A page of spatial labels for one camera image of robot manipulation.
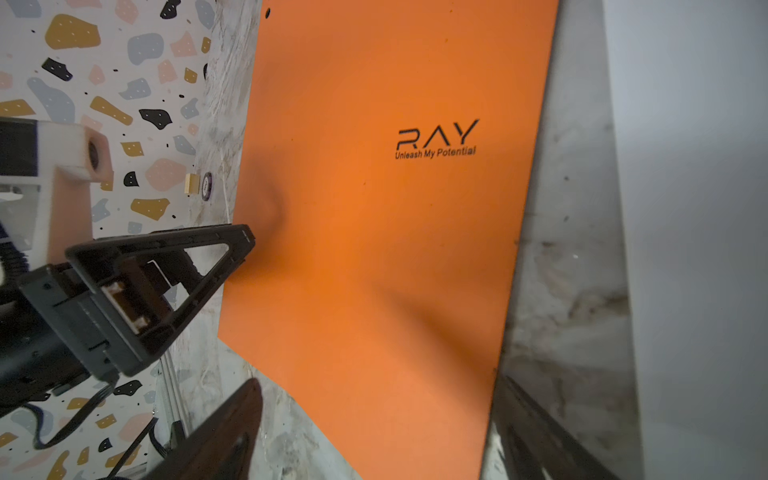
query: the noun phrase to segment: terrazzo backdrop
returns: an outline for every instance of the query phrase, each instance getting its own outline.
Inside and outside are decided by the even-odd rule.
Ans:
[[[94,236],[187,222],[214,0],[0,0],[0,116],[105,134]]]
[[[109,139],[114,180],[91,187],[94,237],[187,222],[184,176],[201,173],[194,164],[213,2],[0,0],[0,116],[81,123]],[[156,375],[121,378],[79,432],[41,452],[31,447],[29,412],[3,417],[0,478],[106,476],[152,416]],[[43,439],[98,388],[90,378],[37,403],[46,411]]]
[[[32,448],[35,417],[17,409],[0,419],[0,478],[95,480],[107,476],[146,424],[152,419],[157,364],[132,378],[121,378],[80,429],[46,450]],[[50,440],[105,384],[94,378],[61,396],[35,402],[45,413],[41,437]],[[152,446],[145,438],[125,468],[144,463]]]

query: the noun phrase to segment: gray marble slab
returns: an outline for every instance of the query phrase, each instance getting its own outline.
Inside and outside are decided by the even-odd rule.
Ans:
[[[191,198],[187,226],[231,221],[260,7],[217,3],[196,162],[214,190]],[[640,478],[612,125],[602,2],[562,0],[501,371],[609,468]],[[221,294],[167,353],[189,426],[257,377],[265,407],[250,478],[358,478],[284,390],[217,338]],[[500,451],[491,426],[483,478],[507,478]]]

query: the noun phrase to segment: orange board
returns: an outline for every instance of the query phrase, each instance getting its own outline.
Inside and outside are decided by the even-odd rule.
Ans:
[[[556,11],[264,1],[219,336],[365,480],[479,475]]]

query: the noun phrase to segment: black cable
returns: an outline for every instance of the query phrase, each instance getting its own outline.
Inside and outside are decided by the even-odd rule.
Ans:
[[[34,415],[35,419],[37,420],[37,425],[35,426],[35,437],[32,439],[32,446],[35,447],[35,450],[49,449],[53,445],[56,445],[62,440],[66,439],[72,432],[78,429],[80,424],[85,421],[85,419],[94,411],[99,403],[111,395],[112,391],[114,390],[114,386],[117,385],[117,383],[118,381],[116,379],[111,380],[107,386],[96,392],[96,395],[92,396],[91,399],[88,400],[88,402],[83,405],[83,407],[76,414],[74,414],[72,420],[67,422],[67,425],[64,425],[64,427],[59,430],[56,435],[53,435],[53,438],[48,443],[43,443],[43,441],[40,440],[40,431],[43,428],[43,420],[45,417],[42,409],[40,409],[38,406],[32,405],[31,403],[25,403],[22,405],[22,407],[32,412],[32,415]]]
[[[0,303],[10,303],[24,298],[16,287],[16,279],[29,271],[27,256],[11,242],[0,223],[0,264],[2,265],[3,283],[0,285]]]
[[[11,242],[11,238],[5,232],[2,223],[0,223],[0,241],[2,242],[0,243],[0,259],[2,259],[2,269],[5,274],[3,283],[5,284],[27,273],[29,271],[29,262],[27,261],[27,256],[18,251],[16,245]]]
[[[157,453],[159,453],[161,457],[165,458],[168,456],[168,450],[166,450],[157,440],[157,437],[154,436],[154,425],[152,426],[152,430],[149,431],[149,441],[152,442],[152,446],[157,450]]]
[[[118,460],[118,463],[114,466],[111,472],[109,472],[109,475],[106,477],[100,478],[99,480],[119,480],[121,477],[117,477],[118,472],[121,468],[123,468],[123,465],[125,465],[125,462],[128,461],[128,457],[131,456],[131,453],[134,452],[134,450],[139,446],[142,440],[144,440],[144,437],[147,436],[149,432],[151,432],[154,429],[154,424],[157,423],[157,417],[152,417],[152,420],[149,421],[147,426],[144,427],[144,430],[141,431],[138,437],[134,439],[134,442],[131,443],[131,446],[128,447],[128,450],[126,450],[123,453],[123,456],[120,457],[120,460]]]

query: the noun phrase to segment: small wooden block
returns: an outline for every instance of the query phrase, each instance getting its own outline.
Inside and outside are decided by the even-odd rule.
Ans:
[[[184,193],[187,195],[197,195],[200,193],[200,175],[187,174],[184,178]]]

